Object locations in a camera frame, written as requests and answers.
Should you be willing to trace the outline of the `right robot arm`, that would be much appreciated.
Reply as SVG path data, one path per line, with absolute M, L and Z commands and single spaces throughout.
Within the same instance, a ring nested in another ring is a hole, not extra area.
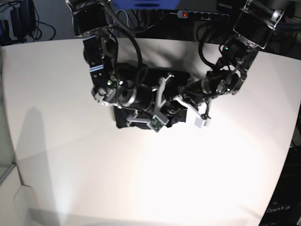
M 175 123 L 176 113 L 165 97 L 173 74 L 150 69 L 133 37 L 136 29 L 125 25 L 107 0 L 68 0 L 74 34 L 83 41 L 95 101 L 113 108 L 116 126 L 139 127 L 155 132 Z M 119 42 L 114 32 L 133 45 L 136 65 L 119 63 Z

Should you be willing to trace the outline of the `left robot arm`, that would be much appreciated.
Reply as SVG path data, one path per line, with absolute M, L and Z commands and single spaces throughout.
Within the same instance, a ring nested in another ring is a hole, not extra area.
M 211 120 L 211 102 L 222 95 L 239 92 L 260 49 L 265 49 L 278 23 L 282 19 L 286 0 L 247 0 L 233 26 L 233 34 L 219 46 L 221 57 L 215 64 L 203 54 L 206 31 L 199 42 L 198 53 L 210 67 L 206 76 L 189 83 L 173 99 L 193 111 L 195 126 L 202 128 Z

